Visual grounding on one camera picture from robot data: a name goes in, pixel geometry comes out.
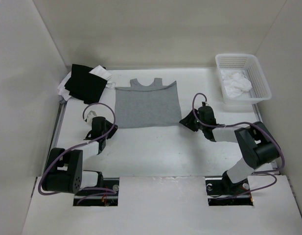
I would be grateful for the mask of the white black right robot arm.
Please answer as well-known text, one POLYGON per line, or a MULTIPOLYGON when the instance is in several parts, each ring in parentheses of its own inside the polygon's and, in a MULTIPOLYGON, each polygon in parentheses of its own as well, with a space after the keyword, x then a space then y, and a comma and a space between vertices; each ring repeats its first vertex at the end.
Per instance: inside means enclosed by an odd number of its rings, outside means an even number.
POLYGON ((267 130, 258 121, 254 123, 218 124, 210 106, 193 109, 179 124, 193 132, 202 131, 211 142, 233 142, 238 144, 242 158, 225 171, 220 181, 227 195, 237 195, 237 189, 262 165, 281 157, 281 149, 267 130))

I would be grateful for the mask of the grey tank top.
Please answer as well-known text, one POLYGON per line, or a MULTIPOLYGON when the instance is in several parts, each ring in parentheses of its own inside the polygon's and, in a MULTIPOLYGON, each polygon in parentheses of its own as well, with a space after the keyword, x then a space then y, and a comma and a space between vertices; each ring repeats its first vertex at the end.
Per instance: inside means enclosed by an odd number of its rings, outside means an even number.
POLYGON ((182 119, 177 82, 164 85, 154 78, 149 86, 136 78, 129 87, 116 87, 115 116, 121 129, 175 126, 182 119))

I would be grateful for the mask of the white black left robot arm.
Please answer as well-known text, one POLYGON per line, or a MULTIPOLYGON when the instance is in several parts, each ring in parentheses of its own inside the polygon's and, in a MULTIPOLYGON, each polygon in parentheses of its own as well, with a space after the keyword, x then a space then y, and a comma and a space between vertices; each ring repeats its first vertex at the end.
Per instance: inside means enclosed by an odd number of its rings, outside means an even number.
POLYGON ((118 126, 105 117, 88 117, 86 121, 91 130, 81 144, 68 149, 55 147, 51 149, 46 167, 41 178, 40 192, 77 194, 82 189, 93 195, 104 190, 102 173, 83 169, 83 162, 99 155, 118 130, 118 126))

